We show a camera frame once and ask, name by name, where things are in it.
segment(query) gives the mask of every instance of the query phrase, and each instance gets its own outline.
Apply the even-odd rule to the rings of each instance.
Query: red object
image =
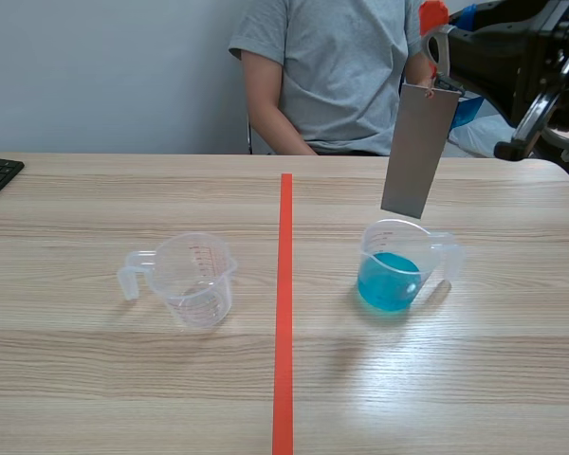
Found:
[[[428,0],[421,7],[419,7],[419,24],[421,36],[426,35],[430,30],[435,27],[445,26],[449,23],[449,8],[442,0]],[[433,64],[432,78],[436,77],[438,69]]]
[[[293,175],[281,181],[272,455],[293,455]]]

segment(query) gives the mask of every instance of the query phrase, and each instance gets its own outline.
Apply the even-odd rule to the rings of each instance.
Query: blue object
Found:
[[[458,126],[464,126],[473,121],[481,110],[481,106],[485,99],[483,97],[473,98],[471,100],[461,101],[457,106],[457,111],[455,111],[455,117],[453,118],[453,124],[451,125],[451,130],[457,128]]]
[[[456,27],[465,31],[474,31],[474,16],[476,15],[476,5],[470,5],[462,10],[462,16],[455,24]],[[451,130],[458,126],[469,124],[476,118],[478,111],[483,105],[484,98],[475,98],[473,100],[461,101],[455,113]]]
[[[394,312],[408,309],[423,285],[422,275],[396,270],[419,272],[413,262],[393,253],[377,253],[366,258],[358,272],[358,292],[380,310]]]
[[[474,16],[476,15],[476,5],[465,7],[462,11],[462,17],[459,18],[456,27],[465,31],[474,31]]]

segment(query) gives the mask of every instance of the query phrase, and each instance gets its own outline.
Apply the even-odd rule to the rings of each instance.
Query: person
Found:
[[[279,155],[389,155],[399,86],[431,87],[419,0],[250,0],[229,44]]]

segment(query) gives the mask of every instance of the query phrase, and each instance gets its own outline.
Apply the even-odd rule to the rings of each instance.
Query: measuring cup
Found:
[[[141,273],[177,319],[191,327],[211,327],[231,308],[230,280],[237,266],[221,239],[192,233],[156,251],[130,253],[118,278],[127,300],[138,299]]]
[[[402,220],[383,220],[367,228],[361,245],[358,292],[384,311],[411,303],[434,269],[445,263],[445,280],[457,278],[464,249],[447,233],[430,233]]]

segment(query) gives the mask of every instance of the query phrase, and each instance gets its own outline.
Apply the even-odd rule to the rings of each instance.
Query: blue liquid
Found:
[[[419,272],[413,262],[393,253],[377,253],[375,258],[396,270]],[[373,258],[367,258],[358,272],[358,292],[369,304],[384,311],[409,308],[422,284],[421,275],[394,272]]]

